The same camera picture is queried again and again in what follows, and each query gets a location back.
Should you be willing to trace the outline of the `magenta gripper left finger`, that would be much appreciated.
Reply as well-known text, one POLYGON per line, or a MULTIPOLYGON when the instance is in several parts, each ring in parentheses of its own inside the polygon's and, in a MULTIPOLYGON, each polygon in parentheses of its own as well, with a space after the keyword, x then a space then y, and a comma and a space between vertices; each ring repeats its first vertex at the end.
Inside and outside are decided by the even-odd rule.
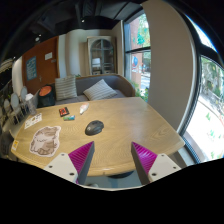
POLYGON ((44 168, 44 170, 72 183, 83 185, 94 152, 94 142, 89 142, 69 154, 60 153, 44 168))

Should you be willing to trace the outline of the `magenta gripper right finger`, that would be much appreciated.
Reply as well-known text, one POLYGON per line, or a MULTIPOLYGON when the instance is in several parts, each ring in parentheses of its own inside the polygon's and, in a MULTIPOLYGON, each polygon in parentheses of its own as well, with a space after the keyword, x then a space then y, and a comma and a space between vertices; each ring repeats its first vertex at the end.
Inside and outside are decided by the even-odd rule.
POLYGON ((180 167, 166 154, 156 154, 135 142, 131 143, 131 154, 142 185, 180 170, 180 167))

